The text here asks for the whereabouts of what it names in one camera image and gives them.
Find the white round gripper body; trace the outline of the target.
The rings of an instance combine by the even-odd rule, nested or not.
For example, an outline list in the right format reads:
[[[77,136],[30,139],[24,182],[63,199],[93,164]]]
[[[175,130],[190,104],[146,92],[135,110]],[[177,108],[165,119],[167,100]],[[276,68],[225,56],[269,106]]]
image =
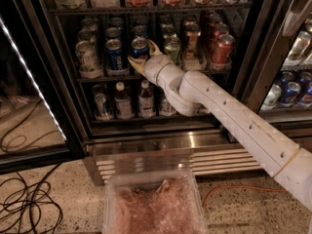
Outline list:
[[[151,57],[144,65],[143,75],[144,77],[154,85],[157,84],[157,77],[160,71],[172,61],[166,55],[157,55]]]

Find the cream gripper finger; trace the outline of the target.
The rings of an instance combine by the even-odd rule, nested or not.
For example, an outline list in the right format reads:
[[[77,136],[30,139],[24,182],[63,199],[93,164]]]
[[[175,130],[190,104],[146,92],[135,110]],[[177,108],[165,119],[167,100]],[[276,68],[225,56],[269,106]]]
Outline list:
[[[139,59],[139,58],[133,58],[131,56],[128,56],[128,61],[130,65],[139,73],[144,73],[144,66],[146,64],[145,60]]]
[[[148,40],[148,42],[149,42],[149,54],[152,57],[162,54],[162,52],[159,50],[159,47],[152,40]]]

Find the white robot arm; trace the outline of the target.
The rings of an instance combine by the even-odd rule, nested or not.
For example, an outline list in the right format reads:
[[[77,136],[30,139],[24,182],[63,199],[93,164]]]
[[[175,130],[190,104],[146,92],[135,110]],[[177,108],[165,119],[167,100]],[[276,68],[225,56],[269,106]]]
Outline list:
[[[169,104],[184,116],[201,107],[249,151],[258,164],[296,200],[312,211],[312,153],[275,129],[211,78],[176,66],[156,44],[150,59],[128,57],[131,66],[160,87]]]

